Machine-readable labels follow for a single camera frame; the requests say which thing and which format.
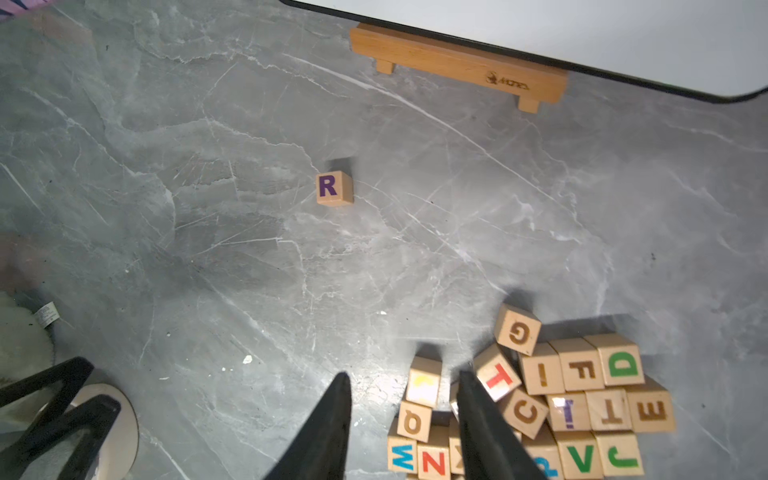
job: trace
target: whiteboard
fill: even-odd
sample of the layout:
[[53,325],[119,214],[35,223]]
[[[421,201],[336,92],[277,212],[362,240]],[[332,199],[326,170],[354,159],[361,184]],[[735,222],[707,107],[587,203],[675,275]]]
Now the whiteboard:
[[768,86],[768,0],[283,3],[523,52],[709,100],[738,100]]

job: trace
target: label tag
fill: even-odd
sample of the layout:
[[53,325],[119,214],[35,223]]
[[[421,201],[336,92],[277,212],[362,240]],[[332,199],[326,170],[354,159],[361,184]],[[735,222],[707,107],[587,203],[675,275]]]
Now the label tag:
[[40,326],[45,328],[61,317],[58,314],[58,310],[56,310],[56,305],[54,305],[53,302],[50,302],[46,303],[40,310],[35,312],[35,318],[38,320]]

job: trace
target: blue letter w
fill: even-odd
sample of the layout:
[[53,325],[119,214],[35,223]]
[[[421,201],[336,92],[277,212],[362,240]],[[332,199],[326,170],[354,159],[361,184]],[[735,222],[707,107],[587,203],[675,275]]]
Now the blue letter w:
[[404,468],[406,470],[415,470],[413,464],[413,454],[409,453],[413,451],[413,445],[400,445],[399,447],[392,447],[392,453],[400,455],[399,458],[394,458],[392,464],[394,466]]

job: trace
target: engraved logo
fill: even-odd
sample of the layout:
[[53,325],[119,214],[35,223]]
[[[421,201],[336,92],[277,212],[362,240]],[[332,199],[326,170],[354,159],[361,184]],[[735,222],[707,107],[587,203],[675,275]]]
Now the engraved logo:
[[497,77],[495,71],[489,71],[487,74],[485,74],[485,81],[487,81],[489,84],[494,84],[494,85],[504,84],[504,85],[509,85],[510,87],[521,88],[523,90],[531,90],[530,88],[528,88],[526,84],[520,81],[514,81],[510,78],[505,78],[505,77],[501,77],[501,78]]

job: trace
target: wooden alphabet block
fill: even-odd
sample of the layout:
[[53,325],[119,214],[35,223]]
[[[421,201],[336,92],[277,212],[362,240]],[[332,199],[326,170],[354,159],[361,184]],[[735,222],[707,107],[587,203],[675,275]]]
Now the wooden alphabet block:
[[315,186],[318,204],[341,207],[352,205],[355,201],[352,178],[342,171],[317,174]]
[[434,409],[437,406],[441,371],[442,362],[414,357],[408,374],[406,400]]
[[550,429],[544,425],[535,439],[523,439],[523,448],[547,478],[563,480],[563,467],[560,462],[558,444],[555,443]]
[[475,374],[494,402],[522,385],[495,343],[475,357]]
[[530,439],[536,438],[549,408],[540,399],[530,396],[524,387],[507,395],[498,403],[504,420]]
[[637,435],[632,432],[595,433],[605,475],[645,475]]
[[426,443],[419,443],[419,478],[448,480],[451,478],[448,427],[433,425]]
[[449,394],[449,403],[451,404],[451,410],[453,415],[458,419],[458,382],[451,384],[451,392]]
[[416,440],[398,435],[397,423],[397,419],[392,421],[389,434],[386,436],[387,468],[393,472],[415,474],[418,471]]
[[524,355],[531,355],[540,330],[541,322],[533,313],[503,303],[498,310],[493,334],[496,341],[503,346]]
[[520,370],[528,394],[565,393],[560,356],[549,343],[537,343],[531,356],[520,356]]
[[464,475],[464,455],[462,454],[462,436],[458,431],[458,420],[451,417],[448,424],[448,444],[451,460],[451,473]]
[[589,430],[589,408],[583,392],[547,395],[549,425],[556,432]]
[[632,429],[636,433],[674,432],[672,396],[649,376],[645,384],[626,386]]
[[590,390],[584,394],[587,396],[589,421],[593,430],[632,430],[626,390]]
[[606,386],[636,385],[645,382],[640,349],[618,333],[584,337],[598,349]]
[[429,423],[432,421],[432,409],[429,407],[403,400],[397,418],[398,435],[420,442],[429,439]]
[[603,478],[598,442],[590,432],[555,432],[565,480]]
[[587,340],[552,340],[549,344],[560,356],[563,384],[567,392],[605,388],[600,356]]

